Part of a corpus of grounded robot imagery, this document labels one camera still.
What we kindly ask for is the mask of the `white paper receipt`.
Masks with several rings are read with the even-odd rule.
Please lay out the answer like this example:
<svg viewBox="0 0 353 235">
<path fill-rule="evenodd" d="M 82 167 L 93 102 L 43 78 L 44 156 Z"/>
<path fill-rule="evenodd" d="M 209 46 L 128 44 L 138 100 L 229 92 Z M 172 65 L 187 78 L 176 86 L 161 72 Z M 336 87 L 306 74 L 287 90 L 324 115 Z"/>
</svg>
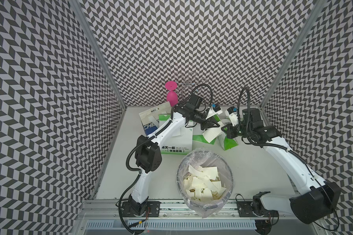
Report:
<svg viewBox="0 0 353 235">
<path fill-rule="evenodd" d="M 222 128 L 209 128 L 203 133 L 203 137 L 208 143 L 211 143 L 222 134 Z"/>
</svg>

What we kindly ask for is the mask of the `green white bag with handles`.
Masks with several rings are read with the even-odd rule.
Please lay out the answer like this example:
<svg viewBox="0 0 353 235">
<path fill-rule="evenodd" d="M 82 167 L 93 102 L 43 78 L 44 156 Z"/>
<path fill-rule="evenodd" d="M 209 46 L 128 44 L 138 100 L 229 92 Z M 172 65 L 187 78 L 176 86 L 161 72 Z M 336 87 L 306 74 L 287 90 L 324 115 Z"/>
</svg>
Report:
<svg viewBox="0 0 353 235">
<path fill-rule="evenodd" d="M 228 139 L 227 135 L 222 131 L 222 133 L 217 137 L 221 148 L 226 151 L 238 146 L 236 139 Z"/>
</svg>

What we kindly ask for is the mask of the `green white takeout bag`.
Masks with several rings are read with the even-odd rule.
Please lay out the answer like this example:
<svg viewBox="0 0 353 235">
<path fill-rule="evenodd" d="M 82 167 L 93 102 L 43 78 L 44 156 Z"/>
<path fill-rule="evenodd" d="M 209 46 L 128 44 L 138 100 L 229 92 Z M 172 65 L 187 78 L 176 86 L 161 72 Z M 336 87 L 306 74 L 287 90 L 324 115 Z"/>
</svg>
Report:
<svg viewBox="0 0 353 235">
<path fill-rule="evenodd" d="M 192 151 L 193 122 L 189 121 L 186 126 L 185 117 L 179 113 L 174 113 L 173 120 L 180 124 L 180 128 L 174 129 L 172 136 L 163 143 L 161 153 L 187 155 Z"/>
<path fill-rule="evenodd" d="M 201 125 L 197 124 L 193 127 L 193 141 L 213 145 L 216 138 L 222 133 L 221 128 L 214 127 L 202 130 Z"/>
</svg>

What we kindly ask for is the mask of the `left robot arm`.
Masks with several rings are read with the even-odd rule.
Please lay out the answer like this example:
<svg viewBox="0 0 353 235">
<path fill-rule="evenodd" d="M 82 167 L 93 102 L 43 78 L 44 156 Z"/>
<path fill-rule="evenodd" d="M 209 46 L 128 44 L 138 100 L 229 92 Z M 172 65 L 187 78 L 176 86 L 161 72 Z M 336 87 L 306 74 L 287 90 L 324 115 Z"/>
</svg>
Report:
<svg viewBox="0 0 353 235">
<path fill-rule="evenodd" d="M 202 98 L 196 95 L 196 91 L 201 87 L 206 87 L 209 91 L 209 103 L 204 111 L 198 108 Z M 189 121 L 193 121 L 201 126 L 202 130 L 219 128 L 219 123 L 213 117 L 208 117 L 210 108 L 213 105 L 213 90 L 208 84 L 196 86 L 191 94 L 183 101 L 171 107 L 170 118 L 161 125 L 155 132 L 148 136 L 139 136 L 134 149 L 126 158 L 126 168 L 129 171 L 137 172 L 134 182 L 124 190 L 118 200 L 119 218 L 124 228 L 132 235 L 140 235 L 141 231 L 132 230 L 124 221 L 122 202 L 127 201 L 129 210 L 136 216 L 141 216 L 148 212 L 147 202 L 149 199 L 149 185 L 151 174 L 160 166 L 162 162 L 161 149 L 164 143 L 170 139 L 174 132 L 182 127 L 187 127 Z"/>
</svg>

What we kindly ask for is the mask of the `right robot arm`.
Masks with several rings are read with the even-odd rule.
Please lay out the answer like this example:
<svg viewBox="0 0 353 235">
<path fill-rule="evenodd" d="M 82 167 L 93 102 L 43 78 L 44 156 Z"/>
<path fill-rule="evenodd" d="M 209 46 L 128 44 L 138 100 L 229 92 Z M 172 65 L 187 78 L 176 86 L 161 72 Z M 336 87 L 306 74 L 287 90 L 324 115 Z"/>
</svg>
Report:
<svg viewBox="0 0 353 235">
<path fill-rule="evenodd" d="M 251 108 L 249 87 L 241 90 L 238 101 L 243 96 L 247 98 L 247 107 L 242 113 L 238 108 L 235 110 L 238 123 L 227 124 L 222 127 L 222 131 L 229 139 L 241 137 L 244 144 L 257 146 L 268 152 L 286 172 L 298 192 L 297 195 L 259 192 L 249 204 L 252 214 L 268 217 L 269 227 L 275 225 L 272 221 L 274 215 L 281 212 L 295 215 L 304 224 L 316 223 L 330 214 L 338 217 L 337 204 L 341 188 L 313 171 L 274 126 L 264 125 L 260 111 Z"/>
</svg>

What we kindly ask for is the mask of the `pink plastic wine glass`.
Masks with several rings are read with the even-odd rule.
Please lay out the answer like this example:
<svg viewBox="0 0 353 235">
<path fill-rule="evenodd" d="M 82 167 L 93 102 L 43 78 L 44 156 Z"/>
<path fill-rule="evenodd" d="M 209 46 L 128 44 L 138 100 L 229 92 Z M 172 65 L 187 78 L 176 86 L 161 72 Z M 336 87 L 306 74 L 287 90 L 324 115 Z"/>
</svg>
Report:
<svg viewBox="0 0 353 235">
<path fill-rule="evenodd" d="M 169 102 L 172 107 L 177 105 L 178 104 L 178 95 L 176 93 L 177 83 L 174 81 L 168 81 L 165 84 L 165 88 L 168 91 L 166 96 L 166 101 Z"/>
</svg>

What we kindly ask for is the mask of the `trash bin with plastic liner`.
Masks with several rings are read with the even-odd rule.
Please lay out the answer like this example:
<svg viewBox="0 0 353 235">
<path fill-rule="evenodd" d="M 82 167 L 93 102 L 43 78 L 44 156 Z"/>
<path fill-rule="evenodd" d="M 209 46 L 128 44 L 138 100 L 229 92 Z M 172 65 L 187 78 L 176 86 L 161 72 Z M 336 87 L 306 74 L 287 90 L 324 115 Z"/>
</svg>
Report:
<svg viewBox="0 0 353 235">
<path fill-rule="evenodd" d="M 182 159 L 176 172 L 176 184 L 187 207 L 207 218 L 228 202 L 234 177 L 223 157 L 198 148 Z"/>
</svg>

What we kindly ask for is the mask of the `blue paper bag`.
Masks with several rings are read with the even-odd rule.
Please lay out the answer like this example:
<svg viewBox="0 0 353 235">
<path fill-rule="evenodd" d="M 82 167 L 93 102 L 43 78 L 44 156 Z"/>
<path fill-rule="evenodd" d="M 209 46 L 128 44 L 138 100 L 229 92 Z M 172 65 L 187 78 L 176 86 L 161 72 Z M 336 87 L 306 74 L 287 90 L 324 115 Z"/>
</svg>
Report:
<svg viewBox="0 0 353 235">
<path fill-rule="evenodd" d="M 171 105 L 167 101 L 158 106 L 152 107 L 146 111 L 139 113 L 139 117 L 145 132 L 145 135 L 149 135 L 156 131 L 159 127 L 159 115 L 168 115 L 171 110 Z"/>
</svg>

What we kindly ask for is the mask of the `shredded receipt pieces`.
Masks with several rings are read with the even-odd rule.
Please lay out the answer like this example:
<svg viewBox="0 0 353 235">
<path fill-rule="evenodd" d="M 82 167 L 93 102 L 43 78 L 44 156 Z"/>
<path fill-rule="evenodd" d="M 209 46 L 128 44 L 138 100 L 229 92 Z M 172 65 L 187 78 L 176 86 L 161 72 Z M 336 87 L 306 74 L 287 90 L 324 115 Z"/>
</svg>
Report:
<svg viewBox="0 0 353 235">
<path fill-rule="evenodd" d="M 183 193 L 186 193 L 192 200 L 200 202 L 218 200 L 227 190 L 216 166 L 194 168 L 189 165 L 182 186 Z"/>
</svg>

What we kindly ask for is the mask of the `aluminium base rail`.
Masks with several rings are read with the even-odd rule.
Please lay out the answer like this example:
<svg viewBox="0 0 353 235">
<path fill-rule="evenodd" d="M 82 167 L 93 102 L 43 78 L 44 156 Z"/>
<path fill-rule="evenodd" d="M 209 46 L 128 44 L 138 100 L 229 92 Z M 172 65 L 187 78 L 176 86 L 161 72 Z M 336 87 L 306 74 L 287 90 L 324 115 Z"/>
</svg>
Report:
<svg viewBox="0 0 353 235">
<path fill-rule="evenodd" d="M 142 235 L 323 235 L 316 225 L 306 225 L 292 215 L 280 213 L 271 218 L 241 217 L 235 200 L 218 213 L 201 218 L 182 200 L 161 200 L 152 210 L 155 217 L 119 218 L 115 200 L 88 200 L 82 205 L 72 235 L 128 235 L 131 230 Z"/>
</svg>

